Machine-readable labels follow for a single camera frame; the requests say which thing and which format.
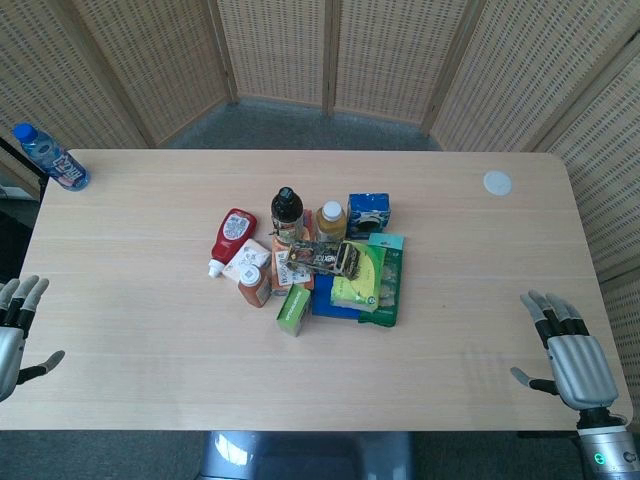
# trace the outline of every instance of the pile of groceries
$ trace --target pile of groceries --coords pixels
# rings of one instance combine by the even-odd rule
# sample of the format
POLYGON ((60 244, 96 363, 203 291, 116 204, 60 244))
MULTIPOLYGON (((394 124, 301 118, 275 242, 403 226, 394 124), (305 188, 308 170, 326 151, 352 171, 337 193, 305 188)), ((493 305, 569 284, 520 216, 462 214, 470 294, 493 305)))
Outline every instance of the pile of groceries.
POLYGON ((224 277, 254 307, 286 297, 277 322, 297 336, 313 315, 396 324, 404 237, 382 233, 391 215, 389 194, 352 193, 347 213, 328 201, 315 213, 283 187, 271 202, 271 250, 251 237, 256 217, 233 208, 211 251, 209 275, 224 277))

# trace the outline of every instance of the water bottle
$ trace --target water bottle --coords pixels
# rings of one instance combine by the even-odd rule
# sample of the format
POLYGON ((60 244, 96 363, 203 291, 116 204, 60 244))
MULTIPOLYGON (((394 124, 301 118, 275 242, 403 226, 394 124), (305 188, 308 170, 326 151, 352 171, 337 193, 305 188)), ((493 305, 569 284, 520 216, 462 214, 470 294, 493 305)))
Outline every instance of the water bottle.
POLYGON ((77 192, 89 183, 89 172, 51 136, 29 123, 20 123, 13 134, 29 159, 62 188, 77 192))

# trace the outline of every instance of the red bottle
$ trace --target red bottle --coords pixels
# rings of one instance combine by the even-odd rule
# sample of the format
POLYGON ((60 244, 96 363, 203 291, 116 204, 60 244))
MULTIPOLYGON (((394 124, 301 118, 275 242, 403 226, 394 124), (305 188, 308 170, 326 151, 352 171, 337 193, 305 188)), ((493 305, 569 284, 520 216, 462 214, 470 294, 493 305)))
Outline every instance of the red bottle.
POLYGON ((258 220, 249 212, 232 208, 224 217, 218 238, 211 250, 209 276, 217 277, 256 229, 258 220))

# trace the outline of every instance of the silver robotic hand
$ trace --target silver robotic hand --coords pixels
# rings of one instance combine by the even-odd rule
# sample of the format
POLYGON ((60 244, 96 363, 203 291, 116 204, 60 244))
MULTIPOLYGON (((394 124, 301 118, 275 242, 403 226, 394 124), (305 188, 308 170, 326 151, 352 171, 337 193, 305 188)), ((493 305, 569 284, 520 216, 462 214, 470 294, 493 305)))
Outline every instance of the silver robotic hand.
POLYGON ((573 305, 535 290, 521 295, 542 344, 554 380, 531 378, 519 368, 511 373, 523 385, 559 395, 580 412, 577 424, 582 452, 599 480, 640 480, 640 459, 626 419, 609 413, 618 390, 598 340, 573 305))
POLYGON ((60 350, 40 365, 20 369, 36 307, 48 286, 49 280, 36 275, 22 283, 14 278, 6 285, 0 284, 0 402, 13 393, 16 385, 47 374, 64 357, 60 350))

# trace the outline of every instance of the gray carpet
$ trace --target gray carpet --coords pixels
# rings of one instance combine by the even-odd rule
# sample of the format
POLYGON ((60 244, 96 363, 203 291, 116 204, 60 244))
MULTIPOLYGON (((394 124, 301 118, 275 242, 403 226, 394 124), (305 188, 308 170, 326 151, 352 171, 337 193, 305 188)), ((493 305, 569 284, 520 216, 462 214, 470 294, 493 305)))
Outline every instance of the gray carpet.
MULTIPOLYGON (((318 109, 256 100, 209 113, 169 147, 438 149, 415 127, 343 114, 326 118, 318 109)), ((3 207, 11 212, 11 205, 3 207)), ((565 408, 560 401, 558 408, 565 408)), ((414 440, 417 478, 582 478, 577 452, 566 438, 461 432, 421 433, 414 440)), ((0 480, 191 480, 202 445, 199 432, 0 432, 0 480)))

